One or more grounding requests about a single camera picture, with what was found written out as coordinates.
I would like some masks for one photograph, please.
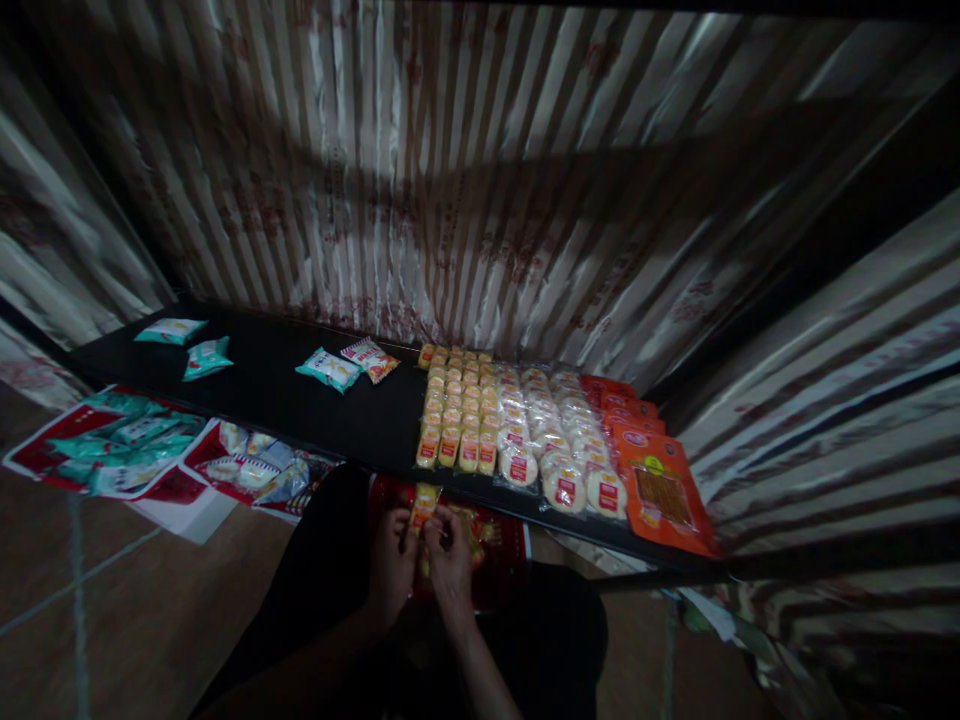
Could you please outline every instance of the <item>floor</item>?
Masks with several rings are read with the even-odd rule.
[[[42,422],[36,408],[0,396],[5,444]],[[238,506],[198,546],[122,503],[0,470],[0,716],[186,718],[255,613],[291,532]],[[545,533],[534,533],[534,553],[599,572]],[[669,601],[628,593],[604,603],[600,718],[774,717],[739,651],[678,627]]]

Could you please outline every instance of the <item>food packaging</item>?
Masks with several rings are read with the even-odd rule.
[[[168,345],[186,345],[196,335],[206,320],[181,320],[178,318],[164,318],[157,320],[150,327],[140,331],[134,342],[159,342]]]
[[[634,534],[716,557],[713,528],[683,445],[666,435],[628,427],[617,428],[612,441],[617,474],[627,488],[627,516]]]
[[[340,354],[366,370],[374,385],[382,382],[400,364],[399,360],[387,355],[370,337],[345,347]]]
[[[420,348],[420,356],[417,358],[417,367],[421,370],[430,368],[430,361],[433,360],[433,353],[436,348],[433,345],[424,345]]]
[[[183,373],[183,382],[199,380],[233,365],[227,359],[227,346],[229,344],[230,337],[225,335],[219,340],[204,340],[190,348],[187,354],[187,369]]]
[[[297,368],[297,372],[315,377],[342,395],[356,382],[361,370],[352,362],[347,362],[320,348]]]

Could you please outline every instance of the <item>hand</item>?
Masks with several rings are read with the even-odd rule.
[[[370,548],[370,591],[365,609],[371,622],[383,632],[396,623],[413,587],[417,536],[408,527],[409,519],[410,511],[403,508],[384,513]]]
[[[449,550],[444,550],[440,545],[441,531],[445,531],[450,538]],[[442,505],[437,507],[433,518],[423,527],[430,550],[430,583],[444,625],[455,642],[476,625],[473,601],[470,599],[473,564],[466,537],[468,532],[463,518]]]

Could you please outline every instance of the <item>person's right hand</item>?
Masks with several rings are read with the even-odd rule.
[[[450,538],[450,548],[440,544],[441,531]],[[463,518],[442,505],[424,525],[424,539],[430,551],[430,584],[440,606],[447,631],[457,635],[475,622],[470,599],[470,575],[473,566]]]

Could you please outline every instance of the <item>person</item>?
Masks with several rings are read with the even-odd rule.
[[[421,538],[436,610],[408,602],[410,511],[386,512],[371,543],[368,487],[352,464],[324,479],[191,717],[594,718],[607,625],[591,584],[534,562],[511,604],[475,615],[470,530],[439,506]]]

